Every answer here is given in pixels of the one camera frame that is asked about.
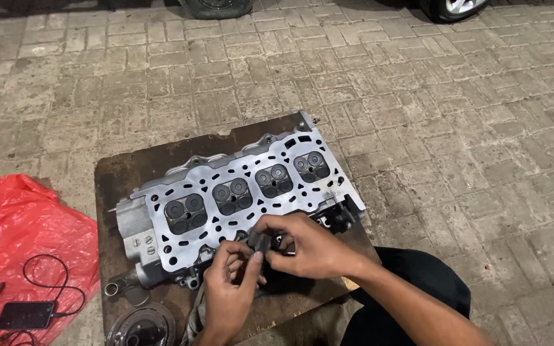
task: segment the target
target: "brick pavement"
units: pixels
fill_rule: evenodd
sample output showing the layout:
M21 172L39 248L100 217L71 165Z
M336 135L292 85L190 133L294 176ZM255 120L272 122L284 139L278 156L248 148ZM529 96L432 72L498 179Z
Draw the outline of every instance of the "brick pavement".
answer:
M443 26L358 0L0 20L0 175L48 179L92 217L97 159L299 108L321 119L374 244L444 259L499 344L554 345L554 5ZM334 342L354 309L248 343L306 343L301 326ZM96 298L55 344L102 344L99 317Z

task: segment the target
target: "car tire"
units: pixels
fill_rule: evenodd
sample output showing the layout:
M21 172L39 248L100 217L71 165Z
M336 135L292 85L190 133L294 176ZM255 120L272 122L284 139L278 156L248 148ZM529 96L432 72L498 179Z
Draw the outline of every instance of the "car tire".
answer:
M254 0L179 0L179 3L196 19L230 19L249 13Z
M484 9L491 0L420 0L420 8L437 24L450 24L467 19Z

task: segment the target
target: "smartphone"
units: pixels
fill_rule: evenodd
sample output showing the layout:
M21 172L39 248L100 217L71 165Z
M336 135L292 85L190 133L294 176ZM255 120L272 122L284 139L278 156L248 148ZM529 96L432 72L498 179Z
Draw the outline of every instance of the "smartphone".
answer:
M55 302L8 302L0 314L0 330L46 329Z

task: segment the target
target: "human hand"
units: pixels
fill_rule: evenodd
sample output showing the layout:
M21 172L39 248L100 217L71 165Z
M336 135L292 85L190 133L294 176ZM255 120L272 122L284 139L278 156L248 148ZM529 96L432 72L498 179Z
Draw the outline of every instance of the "human hand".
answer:
M367 261L301 212L287 216L263 215L252 232L282 234L280 249L295 244L295 256L282 256L272 250L266 254L273 269L292 275L311 279L347 276L354 267Z
M254 253L244 243L220 243L213 263L204 271L206 317L198 345L225 345L241 330L254 300L256 281L266 283L260 275L262 260L261 252ZM241 284L233 284L243 270Z

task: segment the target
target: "wooden board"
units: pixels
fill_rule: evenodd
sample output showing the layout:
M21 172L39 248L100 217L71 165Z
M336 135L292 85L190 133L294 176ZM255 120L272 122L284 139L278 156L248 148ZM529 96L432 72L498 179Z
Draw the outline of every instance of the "wooden board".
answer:
M104 333L130 305L120 296L116 299L104 295L107 280L132 268L125 256L123 241L117 230L116 216L108 212L134 188L150 180L163 177L166 170L185 163L191 155L210 156L218 153L232 154L247 144L255 142L265 133L281 134L292 130L300 122L298 114L291 114L257 124L236 128L227 136L206 135L169 143L152 148L123 153L101 159L96 166L96 208L100 251L100 276L102 278L102 311ZM337 235L350 247L379 262L365 230L360 224ZM232 340L243 341L272 326L285 322L323 303L340 297L355 289L349 280L341 278L306 281L292 292L280 295L265 295L255 299L249 318L241 332ZM196 291L165 284L151 290L151 299L168 307L176 320L178 345L186 318L196 296Z

